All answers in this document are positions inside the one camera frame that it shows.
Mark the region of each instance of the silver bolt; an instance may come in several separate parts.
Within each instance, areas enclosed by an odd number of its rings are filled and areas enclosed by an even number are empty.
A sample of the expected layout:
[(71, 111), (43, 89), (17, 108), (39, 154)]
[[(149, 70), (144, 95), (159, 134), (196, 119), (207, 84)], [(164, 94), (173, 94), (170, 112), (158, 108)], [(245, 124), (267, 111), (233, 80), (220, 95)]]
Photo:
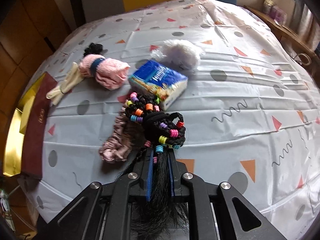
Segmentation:
[(230, 183), (228, 183), (228, 182), (222, 182), (222, 183), (221, 183), (221, 187), (222, 187), (223, 189), (230, 189), (230, 188), (231, 188), (231, 185), (230, 185)]
[(92, 189), (97, 189), (100, 187), (100, 184), (98, 182), (93, 182), (90, 184), (90, 188)]
[(137, 177), (138, 177), (138, 174), (135, 173), (135, 172), (130, 172), (130, 173), (128, 174), (128, 178), (129, 178), (129, 179), (136, 179)]
[(190, 173), (190, 172), (187, 172), (187, 173), (183, 174), (183, 177), (184, 177), (185, 179), (192, 179), (192, 178), (193, 178), (193, 174)]

